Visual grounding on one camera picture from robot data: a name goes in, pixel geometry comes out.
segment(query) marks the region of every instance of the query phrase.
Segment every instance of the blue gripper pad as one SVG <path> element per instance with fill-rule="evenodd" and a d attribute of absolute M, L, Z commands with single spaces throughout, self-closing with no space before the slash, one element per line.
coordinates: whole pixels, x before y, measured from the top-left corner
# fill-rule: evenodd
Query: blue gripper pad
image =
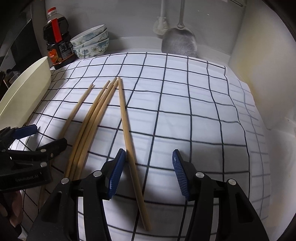
<path fill-rule="evenodd" d="M 14 139 L 22 139 L 24 137 L 28 137 L 31 135 L 34 135 L 37 133 L 37 126 L 36 125 L 29 125 L 29 126 L 24 126 L 21 128 L 17 128 L 15 132 L 13 133 L 13 138 Z"/>
<path fill-rule="evenodd" d="M 118 183 L 119 183 L 122 171 L 123 171 L 123 167 L 126 162 L 125 150 L 119 149 L 119 151 L 113 161 L 116 161 L 116 164 L 113 168 L 111 175 L 109 176 L 109 189 L 107 192 L 107 195 L 109 196 L 109 198 L 112 198 L 112 196 L 116 193 L 116 189 L 118 187 Z"/>
<path fill-rule="evenodd" d="M 186 174 L 181 162 L 184 162 L 184 161 L 182 160 L 179 150 L 176 149 L 173 151 L 173 166 L 174 166 L 178 183 L 181 189 L 181 193 L 183 196 L 185 196 L 186 200 L 188 200 L 189 199 L 189 180 L 186 177 Z"/>

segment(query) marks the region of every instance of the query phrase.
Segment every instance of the wooden chopstick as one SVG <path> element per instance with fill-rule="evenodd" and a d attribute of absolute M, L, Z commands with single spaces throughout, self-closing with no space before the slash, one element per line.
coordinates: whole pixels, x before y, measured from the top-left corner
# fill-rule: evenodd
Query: wooden chopstick
<path fill-rule="evenodd" d="M 75 115 L 77 114 L 79 108 L 81 107 L 82 103 L 85 101 L 85 99 L 88 97 L 89 93 L 91 92 L 91 89 L 94 87 L 93 84 L 91 84 L 89 86 L 89 88 L 85 91 L 85 93 L 82 95 L 82 97 L 80 98 L 80 100 L 78 101 L 78 103 L 75 105 L 74 109 L 71 111 L 68 119 L 66 120 L 66 123 L 64 124 L 63 129 L 61 130 L 61 132 L 59 133 L 59 139 L 63 138 L 65 136 L 65 133 L 68 129 L 68 127 L 71 124 L 72 119 L 75 117 Z"/>
<path fill-rule="evenodd" d="M 138 208 L 140 211 L 142 223 L 144 225 L 144 228 L 147 231 L 149 231 L 151 230 L 151 225 L 150 225 L 149 216 L 145 207 L 144 198 L 142 195 L 142 189 L 139 182 L 139 177 L 137 174 L 135 155 L 133 152 L 131 136 L 129 134 L 129 125 L 128 125 L 128 118 L 126 114 L 126 103 L 124 100 L 122 79 L 120 77 L 118 77 L 118 86 L 119 86 L 119 101 L 120 101 L 122 128 L 123 128 L 124 142 L 126 144 L 126 152 L 127 152 L 127 159 L 128 159 L 128 164 L 129 164 L 130 173 L 131 173 L 131 179 L 133 182 L 133 188 L 135 191 L 136 200 L 138 203 Z"/>
<path fill-rule="evenodd" d="M 69 125 L 71 124 L 72 119 L 75 117 L 77 114 L 79 108 L 81 107 L 82 103 L 85 101 L 85 99 L 88 97 L 89 93 L 91 92 L 91 89 L 94 87 L 93 84 L 91 84 L 88 89 L 84 92 L 82 97 L 79 99 L 78 103 L 75 105 L 74 109 L 71 111 L 68 119 L 66 120 L 66 123 L 64 124 L 62 130 L 59 133 L 58 139 L 63 138 L 67 129 L 69 128 Z M 39 199 L 38 199 L 38 208 L 40 209 L 43 206 L 44 203 L 44 192 L 45 192 L 45 187 L 46 185 L 42 185 L 40 187 L 40 192 L 39 192 Z"/>
<path fill-rule="evenodd" d="M 84 133 L 84 130 L 89 122 L 89 119 L 92 115 L 92 113 L 94 112 L 101 96 L 103 95 L 104 91 L 106 90 L 108 84 L 110 83 L 110 81 L 108 80 L 107 83 L 104 85 L 103 89 L 100 91 L 100 93 L 98 94 L 98 96 L 96 97 L 96 99 L 94 100 L 94 103 L 92 104 L 92 106 L 90 107 L 89 111 L 87 112 L 83 122 L 82 122 L 82 125 L 81 125 L 81 128 L 79 130 L 79 133 L 77 135 L 77 138 L 76 138 L 76 141 L 73 145 L 73 148 L 72 148 L 72 151 L 71 151 L 71 154 L 70 154 L 70 157 L 68 159 L 68 163 L 67 163 L 67 167 L 66 167 L 66 170 L 64 172 L 64 177 L 69 177 L 69 174 L 70 174 L 70 170 L 71 170 L 71 166 L 72 166 L 72 163 L 73 163 L 73 160 L 74 160 L 74 157 L 75 157 L 75 154 L 76 154 L 76 150 L 78 148 L 78 145 L 80 143 L 80 140 L 81 140 L 81 137 Z"/>
<path fill-rule="evenodd" d="M 107 105 L 110 102 L 110 100 L 111 100 L 111 98 L 112 98 L 112 96 L 113 96 L 113 94 L 115 92 L 115 89 L 116 89 L 117 85 L 118 85 L 118 81 L 116 81 L 114 83 L 110 93 L 108 94 L 108 96 L 105 99 L 103 105 L 101 106 L 100 111 L 97 114 L 95 121 L 92 124 L 92 127 L 91 127 L 91 129 L 89 131 L 89 134 L 87 136 L 86 142 L 85 142 L 85 144 L 83 146 L 81 155 L 79 157 L 79 161 L 78 161 L 78 164 L 77 164 L 77 168 L 76 168 L 73 180 L 77 180 L 77 179 L 80 178 L 80 175 L 81 175 L 84 163 L 85 163 L 85 159 L 86 159 L 86 156 L 87 156 L 88 149 L 89 149 L 89 147 L 90 147 L 90 145 L 92 143 L 92 140 L 93 140 L 93 137 L 94 137 L 94 135 L 96 133 L 97 127 L 98 127 L 99 123 L 101 122 L 101 120 L 103 118 L 103 115 L 105 113 Z"/>
<path fill-rule="evenodd" d="M 73 164 L 71 166 L 71 170 L 70 170 L 70 174 L 69 174 L 70 180 L 74 180 L 73 177 L 75 175 L 77 164 L 78 164 L 81 152 L 83 150 L 84 144 L 85 144 L 87 138 L 89 138 L 89 132 L 91 130 L 91 127 L 93 126 L 93 123 L 94 123 L 94 121 L 96 119 L 96 116 L 98 115 L 98 113 L 99 113 L 105 99 L 107 98 L 108 94 L 110 93 L 110 91 L 111 91 L 111 89 L 112 89 L 112 87 L 113 87 L 113 85 L 115 83 L 115 80 L 116 80 L 116 78 L 107 87 L 106 91 L 104 92 L 104 94 L 102 95 L 100 101 L 98 102 L 94 112 L 92 113 L 91 118 L 89 119 L 89 122 L 87 123 L 87 126 L 86 126 L 86 128 L 84 130 L 84 133 L 82 135 L 82 138 L 81 138 L 81 140 L 79 142 L 79 145 L 78 145 L 78 148 L 76 150 L 76 154 L 75 154 L 75 157 L 74 157 L 74 160 L 73 160 Z"/>

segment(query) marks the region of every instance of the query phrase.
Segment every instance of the plastic bottle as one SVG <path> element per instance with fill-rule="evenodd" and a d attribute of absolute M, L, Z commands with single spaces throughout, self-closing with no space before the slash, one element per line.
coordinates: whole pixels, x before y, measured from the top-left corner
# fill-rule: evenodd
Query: plastic bottle
<path fill-rule="evenodd" d="M 67 19 L 57 13 L 55 7 L 49 9 L 47 14 L 48 19 L 43 27 L 43 38 L 47 41 L 47 50 L 54 68 L 59 69 L 72 63 L 76 56 L 70 43 L 71 36 L 68 32 Z"/>

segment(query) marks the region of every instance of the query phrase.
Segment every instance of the stacked bowls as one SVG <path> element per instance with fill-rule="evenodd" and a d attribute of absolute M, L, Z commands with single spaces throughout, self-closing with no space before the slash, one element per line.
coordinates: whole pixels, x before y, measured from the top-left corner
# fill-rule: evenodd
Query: stacked bowls
<path fill-rule="evenodd" d="M 79 58 L 91 58 L 105 52 L 109 36 L 105 24 L 90 28 L 70 40 Z"/>

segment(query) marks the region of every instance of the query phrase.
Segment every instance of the checkered tablecloth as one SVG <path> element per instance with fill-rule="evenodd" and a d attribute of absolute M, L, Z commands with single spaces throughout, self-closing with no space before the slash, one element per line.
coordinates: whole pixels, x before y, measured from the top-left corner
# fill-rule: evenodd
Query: checkered tablecloth
<path fill-rule="evenodd" d="M 30 117 L 38 133 L 14 142 L 12 149 L 34 150 L 55 140 L 71 110 L 91 83 L 87 97 L 65 137 L 68 147 L 52 165 L 49 195 L 63 178 L 67 158 L 95 97 L 115 76 L 123 79 L 139 179 L 152 224 L 143 229 L 129 168 L 122 173 L 116 195 L 104 201 L 113 241 L 184 240 L 193 203 L 181 195 L 172 165 L 172 151 L 211 178 L 235 179 L 264 221 L 268 217 L 270 172 L 260 116 L 247 84 L 228 76 L 228 69 L 208 61 L 163 53 L 120 53 L 72 63 L 52 71 L 49 90 Z M 83 177 L 125 149 L 119 95 L 116 90 L 89 149 Z M 26 231 L 38 214 L 39 188 L 23 190 Z M 83 230 L 79 200 L 80 239 Z M 215 200 L 211 239 L 218 224 Z"/>

